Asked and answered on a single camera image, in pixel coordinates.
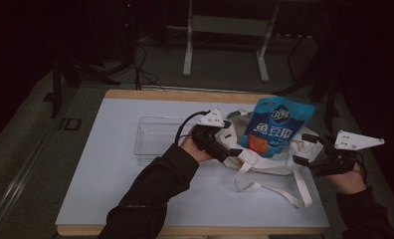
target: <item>white plastic mount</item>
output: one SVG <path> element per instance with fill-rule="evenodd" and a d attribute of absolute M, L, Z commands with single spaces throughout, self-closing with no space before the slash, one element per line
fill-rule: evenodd
<path fill-rule="evenodd" d="M 384 144 L 383 138 L 369 137 L 341 130 L 337 134 L 334 148 L 345 150 L 359 150 L 381 144 Z"/>
<path fill-rule="evenodd" d="M 223 122 L 222 114 L 219 110 L 212 110 L 205 116 L 199 118 L 197 120 L 197 124 L 206 125 L 206 126 L 216 126 L 216 127 L 224 127 L 225 123 Z"/>

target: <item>clear plastic tray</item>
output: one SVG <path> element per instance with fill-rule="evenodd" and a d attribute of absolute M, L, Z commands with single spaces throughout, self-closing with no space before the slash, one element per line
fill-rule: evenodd
<path fill-rule="evenodd" d="M 138 124 L 134 154 L 141 165 L 149 164 L 156 156 L 161 156 L 174 143 L 175 135 L 185 119 L 176 117 L 142 117 Z M 182 129 L 181 135 L 189 132 L 197 119 L 191 119 Z"/>

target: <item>floor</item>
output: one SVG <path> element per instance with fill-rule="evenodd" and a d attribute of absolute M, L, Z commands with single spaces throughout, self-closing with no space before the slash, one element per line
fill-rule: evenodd
<path fill-rule="evenodd" d="M 182 30 L 172 30 L 169 36 L 166 45 L 160 45 L 151 36 L 142 36 L 139 41 L 141 47 L 137 49 L 136 61 L 143 61 L 139 76 L 144 89 L 270 93 L 294 83 L 287 58 L 295 39 L 275 37 L 272 40 L 265 56 L 271 80 L 262 83 L 254 45 L 242 46 L 246 39 L 236 39 L 235 42 L 217 39 L 215 44 L 207 40 L 213 36 L 200 36 L 194 49 L 192 75 L 184 78 L 181 73 L 185 34 Z M 308 39 L 295 52 L 292 59 L 296 75 L 309 62 L 313 50 L 315 45 Z M 28 99 L 1 132 L 0 238 L 62 238 L 57 234 L 55 220 L 104 93 L 108 89 L 135 87 L 136 74 L 133 69 L 110 77 L 121 84 L 117 87 L 107 86 L 84 76 L 79 88 L 63 85 L 63 108 L 52 119 L 52 104 L 44 101 L 45 95 L 52 91 L 50 73 L 37 83 Z M 307 102 L 310 87 L 300 89 L 289 97 Z M 318 111 L 309 125 L 315 127 L 320 134 L 327 133 L 322 121 L 324 100 L 316 105 Z M 361 133 L 341 94 L 336 96 L 335 112 L 334 129 L 345 128 Z M 63 119 L 81 119 L 81 127 L 79 130 L 63 130 L 60 128 Z M 368 161 L 369 183 L 374 185 L 377 200 L 388 206 L 389 219 L 394 225 L 392 192 L 371 151 L 365 150 L 363 154 Z M 340 238 L 344 224 L 334 201 L 335 189 L 324 178 L 317 177 L 315 182 L 330 223 L 330 228 L 325 230 L 322 238 Z M 271 238 L 321 237 L 272 235 Z"/>

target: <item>hand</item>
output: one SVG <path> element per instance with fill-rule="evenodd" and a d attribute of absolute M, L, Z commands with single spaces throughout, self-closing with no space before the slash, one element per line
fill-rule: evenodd
<path fill-rule="evenodd" d="M 337 189 L 344 194 L 353 194 L 365 190 L 366 185 L 362 177 L 362 169 L 358 163 L 350 172 L 329 175 L 327 178 L 333 182 Z"/>
<path fill-rule="evenodd" d="M 184 141 L 182 141 L 180 147 L 186 150 L 197 162 L 206 161 L 209 159 L 213 159 L 209 153 L 204 152 L 197 148 L 197 145 L 194 143 L 193 138 L 191 136 L 186 136 Z"/>

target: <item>blue snack bag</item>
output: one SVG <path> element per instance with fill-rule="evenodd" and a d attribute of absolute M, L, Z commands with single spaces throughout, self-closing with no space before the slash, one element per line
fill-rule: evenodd
<path fill-rule="evenodd" d="M 272 157 L 291 142 L 314 111 L 315 106 L 283 97 L 259 99 L 238 143 L 262 157 Z"/>

